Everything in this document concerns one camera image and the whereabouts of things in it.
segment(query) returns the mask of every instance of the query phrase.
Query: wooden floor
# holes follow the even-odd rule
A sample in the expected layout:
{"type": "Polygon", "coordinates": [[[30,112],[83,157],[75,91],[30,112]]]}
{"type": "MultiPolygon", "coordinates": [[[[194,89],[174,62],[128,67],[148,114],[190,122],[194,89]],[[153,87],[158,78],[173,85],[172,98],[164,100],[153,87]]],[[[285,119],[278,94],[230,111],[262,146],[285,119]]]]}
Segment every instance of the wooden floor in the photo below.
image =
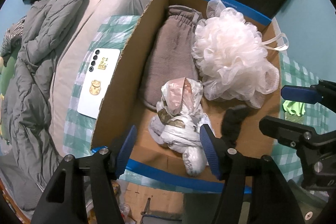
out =
{"type": "Polygon", "coordinates": [[[150,213],[169,218],[178,218],[182,214],[183,194],[149,188],[129,183],[125,193],[125,203],[131,208],[132,218],[140,222],[141,212],[151,198],[150,213]]]}

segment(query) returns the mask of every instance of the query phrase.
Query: cardboard box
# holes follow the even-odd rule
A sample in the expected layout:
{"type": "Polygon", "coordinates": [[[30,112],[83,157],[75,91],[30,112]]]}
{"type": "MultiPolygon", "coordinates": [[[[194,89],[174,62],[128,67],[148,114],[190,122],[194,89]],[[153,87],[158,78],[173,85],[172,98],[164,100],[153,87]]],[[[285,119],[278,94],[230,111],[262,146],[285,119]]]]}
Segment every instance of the cardboard box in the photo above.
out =
{"type": "MultiPolygon", "coordinates": [[[[190,177],[185,171],[181,154],[159,146],[148,132],[148,122],[155,115],[137,100],[138,87],[142,78],[142,71],[147,57],[152,49],[153,42],[159,28],[166,19],[166,8],[169,5],[185,5],[197,9],[206,17],[206,7],[209,0],[152,0],[141,16],[138,24],[127,41],[119,58],[117,68],[111,80],[111,84],[102,102],[101,110],[95,125],[92,138],[92,147],[109,145],[114,137],[121,134],[129,124],[135,124],[138,129],[138,138],[132,151],[131,159],[134,163],[146,169],[153,167],[146,173],[139,167],[136,171],[148,177],[169,182],[170,175],[175,175],[184,181],[181,186],[189,185],[190,177]]],[[[222,0],[226,6],[234,7],[242,12],[247,21],[255,24],[263,33],[263,40],[275,36],[271,20],[253,9],[234,0],[222,0]]],[[[279,68],[278,52],[269,51],[268,60],[279,68]]],[[[203,98],[202,106],[211,120],[216,136],[221,135],[221,121],[225,110],[242,101],[230,100],[225,102],[207,101],[203,98]]],[[[280,89],[266,96],[263,107],[253,110],[243,122],[238,138],[237,150],[245,156],[260,158],[264,154],[270,154],[273,139],[264,136],[258,127],[258,123],[265,115],[278,117],[280,104],[280,89]]],[[[194,180],[197,185],[202,182],[218,182],[211,174],[210,168],[206,169],[194,180]]]]}

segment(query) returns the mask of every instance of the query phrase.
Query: green plush toy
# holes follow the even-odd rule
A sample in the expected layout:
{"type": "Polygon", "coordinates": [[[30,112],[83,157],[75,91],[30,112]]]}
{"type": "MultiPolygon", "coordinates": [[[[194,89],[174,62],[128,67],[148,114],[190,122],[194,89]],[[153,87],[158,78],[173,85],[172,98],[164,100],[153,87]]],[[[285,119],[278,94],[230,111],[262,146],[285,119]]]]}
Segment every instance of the green plush toy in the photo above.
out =
{"type": "MultiPolygon", "coordinates": [[[[2,103],[2,100],[4,96],[6,95],[6,91],[9,85],[9,81],[14,76],[14,67],[17,59],[17,54],[21,48],[21,45],[16,47],[14,51],[12,52],[6,66],[3,65],[3,59],[0,60],[0,72],[1,72],[1,79],[0,79],[0,87],[1,87],[1,94],[0,94],[0,102],[2,103]]],[[[9,136],[6,134],[6,130],[3,128],[3,124],[1,124],[0,134],[5,140],[9,140],[9,136]]]]}
{"type": "Polygon", "coordinates": [[[284,111],[288,112],[291,115],[302,116],[306,113],[305,103],[285,100],[282,106],[284,111]]]}
{"type": "Polygon", "coordinates": [[[20,48],[21,47],[19,46],[19,47],[16,47],[16,49],[14,49],[14,51],[12,52],[7,62],[7,65],[3,67],[1,70],[1,93],[3,96],[6,95],[6,91],[7,91],[10,79],[13,78],[14,66],[15,66],[17,54],[20,48]]]}

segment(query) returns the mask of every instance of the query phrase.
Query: lucky cat sticker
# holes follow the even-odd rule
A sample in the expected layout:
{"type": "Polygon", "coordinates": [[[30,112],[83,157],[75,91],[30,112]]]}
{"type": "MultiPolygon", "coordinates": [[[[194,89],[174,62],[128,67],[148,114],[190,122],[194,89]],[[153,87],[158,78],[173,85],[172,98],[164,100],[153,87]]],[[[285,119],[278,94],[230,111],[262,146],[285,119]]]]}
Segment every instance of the lucky cat sticker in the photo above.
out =
{"type": "Polygon", "coordinates": [[[101,87],[100,87],[101,81],[93,80],[91,82],[90,86],[90,93],[92,95],[98,95],[100,93],[101,87]]]}

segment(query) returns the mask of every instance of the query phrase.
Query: white bath loofah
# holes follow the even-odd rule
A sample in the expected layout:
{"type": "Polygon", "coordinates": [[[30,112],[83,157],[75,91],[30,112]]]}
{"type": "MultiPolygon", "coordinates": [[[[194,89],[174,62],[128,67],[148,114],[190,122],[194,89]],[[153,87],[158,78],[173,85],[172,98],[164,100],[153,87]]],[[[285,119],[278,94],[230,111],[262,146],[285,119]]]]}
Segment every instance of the white bath loofah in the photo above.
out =
{"type": "Polygon", "coordinates": [[[257,27],[246,23],[242,13],[226,8],[220,0],[210,0],[208,19],[195,30],[192,55],[203,77],[208,100],[237,98],[260,108],[264,94],[274,92],[279,71],[267,59],[257,27]]]}

